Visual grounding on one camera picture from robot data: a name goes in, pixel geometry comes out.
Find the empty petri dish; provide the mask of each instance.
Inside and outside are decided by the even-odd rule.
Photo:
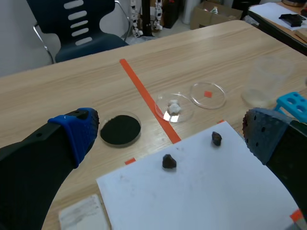
[[[123,148],[135,143],[141,135],[141,122],[130,112],[114,112],[102,121],[99,134],[108,146]]]
[[[194,104],[204,109],[218,109],[226,102],[225,91],[217,84],[199,82],[191,86],[190,98]]]
[[[173,100],[177,100],[181,108],[178,114],[170,114],[169,104]],[[189,120],[194,114],[193,104],[190,99],[180,93],[160,94],[155,104],[156,113],[168,122],[183,122]]]

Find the blue chair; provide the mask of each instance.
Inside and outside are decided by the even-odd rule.
[[[52,55],[37,32],[37,26],[43,33],[54,33],[59,37],[61,49],[55,57],[56,62],[128,46],[125,40],[130,30],[130,20],[117,0],[27,0],[27,2],[37,20],[33,29],[52,63],[54,63]],[[124,40],[114,34],[102,32],[99,27],[100,20],[114,10],[115,4],[119,5],[129,23]]]

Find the blue plastic part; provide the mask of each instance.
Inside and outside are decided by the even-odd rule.
[[[243,135],[249,150],[263,165],[270,160],[292,118],[279,112],[254,108],[243,118]]]
[[[280,109],[281,107],[299,120],[299,122],[307,122],[307,99],[298,92],[291,92],[278,98],[274,110],[284,114]]]
[[[79,108],[78,110],[88,111],[85,120],[69,115],[59,115],[48,120],[48,123],[56,123],[64,127],[75,158],[75,168],[78,168],[88,148],[94,143],[99,124],[98,113],[95,109]]]

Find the small stone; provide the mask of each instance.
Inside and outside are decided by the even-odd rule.
[[[219,133],[217,132],[212,132],[212,142],[216,146],[220,146],[222,142],[222,137]]]
[[[172,158],[172,156],[170,154],[166,154],[163,157],[162,166],[165,169],[173,169],[173,168],[177,167],[177,162],[175,161],[174,158]]]
[[[171,104],[167,111],[170,115],[178,115],[181,111],[181,107],[178,104]]]
[[[170,100],[170,101],[168,102],[168,106],[171,106],[172,104],[177,104],[177,105],[179,105],[179,101],[178,101],[178,100]]]

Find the floor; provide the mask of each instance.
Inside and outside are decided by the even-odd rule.
[[[160,38],[160,37],[166,37],[166,36],[170,36],[170,35],[174,35],[174,34],[178,34],[184,31],[188,31],[190,30],[190,25],[186,25],[184,23],[182,23],[181,19],[179,18],[175,24],[173,25],[173,27],[171,29],[166,29],[163,28],[162,31],[159,31],[157,33],[153,33],[154,37],[140,37],[140,38],[135,38],[133,36],[128,37],[126,42],[129,45],[134,45],[134,44],[138,44],[138,43],[143,43],[145,41],[148,40],[153,40],[156,38]]]

